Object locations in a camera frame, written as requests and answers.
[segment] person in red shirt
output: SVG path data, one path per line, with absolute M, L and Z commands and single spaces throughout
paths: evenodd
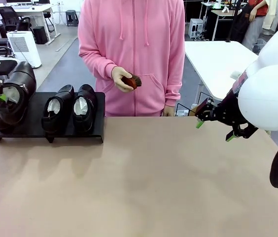
M 248 4 L 253 7 L 253 10 L 249 16 L 250 25 L 246 31 L 242 44 L 252 51 L 259 35 L 262 33 L 268 5 L 266 0 L 249 0 Z

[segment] pink hoodie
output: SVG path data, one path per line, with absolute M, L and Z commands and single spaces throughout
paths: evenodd
M 79 56 L 106 95 L 106 116 L 160 116 L 180 99 L 184 65 L 183 0 L 84 0 Z M 115 66 L 141 78 L 124 93 L 114 86 Z

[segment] monitor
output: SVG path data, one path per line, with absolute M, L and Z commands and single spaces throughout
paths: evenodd
M 50 0 L 39 0 L 40 4 L 50 4 Z
M 31 2 L 31 0 L 6 0 L 7 3 L 25 3 Z

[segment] black shoe rack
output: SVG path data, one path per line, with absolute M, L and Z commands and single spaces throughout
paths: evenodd
M 23 121 L 9 133 L 0 132 L 0 141 L 2 138 L 46 138 L 50 143 L 52 143 L 55 138 L 93 137 L 98 138 L 101 142 L 103 142 L 105 94 L 102 92 L 96 92 L 98 110 L 96 112 L 92 132 L 88 134 L 77 133 L 74 129 L 71 116 L 63 131 L 57 134 L 46 134 L 41 127 L 41 117 L 48 98 L 54 96 L 55 94 L 55 92 L 36 92 L 30 101 L 27 114 Z

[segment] hand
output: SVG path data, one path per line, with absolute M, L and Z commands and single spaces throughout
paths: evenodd
M 163 117 L 173 117 L 174 114 L 174 107 L 168 105 L 164 106 Z
M 128 86 L 125 83 L 123 83 L 123 81 L 121 80 L 123 76 L 127 78 L 133 77 L 130 73 L 128 73 L 125 69 L 121 67 L 114 67 L 111 71 L 111 78 L 114 80 L 115 86 L 118 89 L 120 89 L 122 92 L 133 91 L 134 89 L 131 86 Z
M 251 14 L 249 15 L 249 22 L 254 21 L 254 19 L 256 17 L 256 12 L 257 12 L 257 10 L 255 8 L 253 8 L 253 10 L 251 11 Z

